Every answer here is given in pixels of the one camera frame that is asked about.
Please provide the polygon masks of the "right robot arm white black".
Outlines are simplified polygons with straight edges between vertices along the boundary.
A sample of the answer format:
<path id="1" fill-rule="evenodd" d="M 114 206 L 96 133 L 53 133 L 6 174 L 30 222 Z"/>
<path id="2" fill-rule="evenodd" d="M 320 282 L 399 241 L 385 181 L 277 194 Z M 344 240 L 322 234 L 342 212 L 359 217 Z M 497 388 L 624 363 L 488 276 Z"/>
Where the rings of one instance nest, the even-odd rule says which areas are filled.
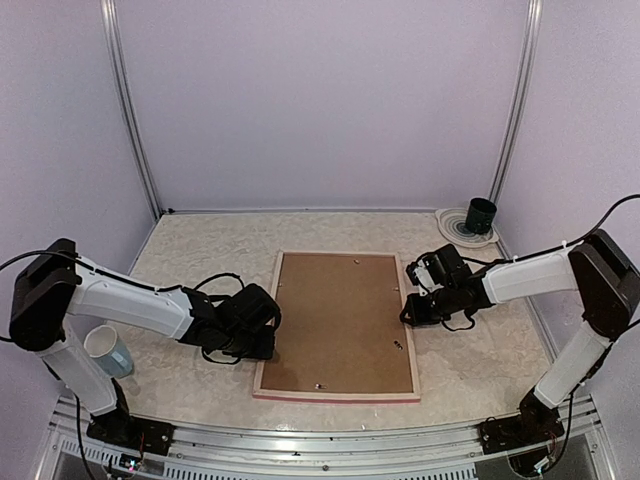
<path id="1" fill-rule="evenodd" d="M 474 325 L 478 311 L 512 300 L 579 294 L 579 329 L 523 398 L 511 423 L 512 436 L 523 444 L 549 429 L 558 406 L 599 369 L 631 328 L 639 306 L 639 271 L 603 229 L 519 259 L 483 263 L 478 270 L 447 244 L 410 263 L 406 274 L 418 289 L 400 313 L 401 322 L 411 327 L 447 326 L 457 313 Z"/>

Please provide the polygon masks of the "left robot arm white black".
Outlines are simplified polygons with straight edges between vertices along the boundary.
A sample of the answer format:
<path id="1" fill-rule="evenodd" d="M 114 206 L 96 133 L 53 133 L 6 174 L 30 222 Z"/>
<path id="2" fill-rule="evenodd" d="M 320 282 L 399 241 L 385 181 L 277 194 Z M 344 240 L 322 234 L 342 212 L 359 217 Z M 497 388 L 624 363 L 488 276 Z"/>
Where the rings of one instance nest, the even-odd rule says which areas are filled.
<path id="1" fill-rule="evenodd" d="M 65 327 L 67 317 L 102 318 L 148 330 L 205 355 L 218 351 L 233 362 L 273 356 L 281 310 L 255 283 L 234 295 L 141 283 L 80 256 L 75 242 L 66 238 L 25 256 L 31 262 L 14 283 L 9 339 L 36 353 L 91 416 L 100 417 L 102 430 L 118 444 L 133 443 L 139 421 L 126 412 L 117 382 Z"/>

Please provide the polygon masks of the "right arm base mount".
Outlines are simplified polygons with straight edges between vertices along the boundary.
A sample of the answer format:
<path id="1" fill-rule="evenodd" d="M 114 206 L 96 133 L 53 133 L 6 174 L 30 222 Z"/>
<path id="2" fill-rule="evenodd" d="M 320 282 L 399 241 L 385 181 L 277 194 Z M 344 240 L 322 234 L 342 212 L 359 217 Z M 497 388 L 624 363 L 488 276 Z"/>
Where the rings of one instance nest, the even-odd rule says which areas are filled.
<path id="1" fill-rule="evenodd" d="M 484 454 L 518 449 L 562 437 L 565 429 L 558 407 L 549 408 L 531 389 L 521 400 L 517 414 L 489 419 L 477 425 Z"/>

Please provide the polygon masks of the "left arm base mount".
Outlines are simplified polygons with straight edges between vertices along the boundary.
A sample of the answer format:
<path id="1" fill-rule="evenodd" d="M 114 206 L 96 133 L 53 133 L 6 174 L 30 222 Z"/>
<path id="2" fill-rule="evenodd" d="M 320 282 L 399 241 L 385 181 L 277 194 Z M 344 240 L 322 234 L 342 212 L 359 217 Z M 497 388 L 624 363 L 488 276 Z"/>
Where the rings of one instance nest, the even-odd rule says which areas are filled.
<path id="1" fill-rule="evenodd" d="M 168 422 L 136 417 L 130 414 L 125 394 L 115 379 L 115 409 L 102 415 L 91 415 L 87 428 L 89 438 L 146 453 L 167 456 L 175 426 Z"/>

